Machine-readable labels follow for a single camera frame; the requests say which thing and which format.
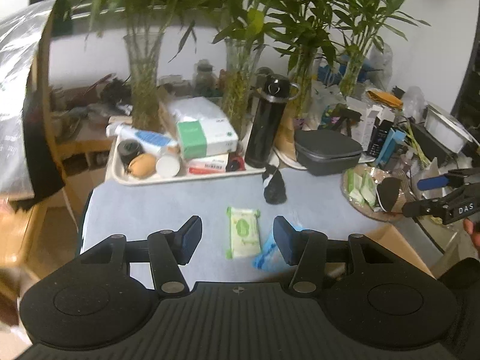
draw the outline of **tray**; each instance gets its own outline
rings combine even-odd
[[[214,174],[209,174],[209,175],[189,175],[187,174],[187,171],[185,169],[184,164],[182,163],[180,172],[178,175],[172,178],[163,178],[159,176],[158,174],[154,174],[148,178],[144,178],[143,180],[137,179],[131,175],[128,175],[125,172],[125,169],[123,167],[123,163],[120,160],[120,156],[117,152],[117,147],[118,144],[122,141],[120,137],[117,137],[117,140],[115,142],[115,148],[113,152],[113,158],[112,158],[112,176],[113,178],[119,182],[120,184],[123,185],[129,185],[129,186],[136,186],[136,185],[149,185],[149,184],[162,184],[162,183],[174,183],[174,182],[180,182],[180,181],[192,181],[192,180],[204,180],[204,179],[219,179],[219,178],[225,178],[225,177],[237,177],[237,176],[246,176],[246,175],[258,175],[261,174],[265,171],[265,168],[263,169],[257,169],[257,168],[252,168],[251,166],[248,166],[245,164],[245,170],[237,171],[237,172],[226,172],[226,173],[214,173]],[[280,165],[280,160],[278,159],[277,155],[272,152],[270,155],[270,160],[269,163],[274,166],[279,166]]]

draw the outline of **black thermos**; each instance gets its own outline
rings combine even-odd
[[[285,76],[269,74],[266,77],[245,152],[245,162],[251,167],[265,168],[268,162],[283,111],[292,99],[289,98],[290,86],[298,88]]]

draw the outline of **glass vase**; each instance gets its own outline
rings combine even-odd
[[[163,130],[158,117],[157,66],[163,34],[131,33],[123,37],[130,64],[132,126]]]
[[[247,111],[248,95],[260,54],[265,45],[227,38],[226,79],[222,110],[239,138]]]
[[[362,52],[357,51],[351,53],[345,74],[338,86],[344,98],[353,95],[364,60],[365,56]]]
[[[290,75],[292,83],[296,83],[299,89],[292,87],[290,97],[291,100],[287,109],[290,115],[296,119],[303,118],[305,112],[308,111],[311,101],[311,69],[314,64],[316,49],[300,49],[298,55],[297,66]]]

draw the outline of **thermos handle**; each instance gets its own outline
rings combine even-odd
[[[298,95],[300,95],[300,85],[298,85],[294,82],[291,82],[290,85],[294,88],[297,88],[298,91],[297,91],[297,94],[295,96],[289,98],[289,101],[296,99],[298,97]]]

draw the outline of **green and white box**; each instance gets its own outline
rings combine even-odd
[[[204,119],[177,123],[184,159],[203,158],[237,150],[238,136],[228,119]]]

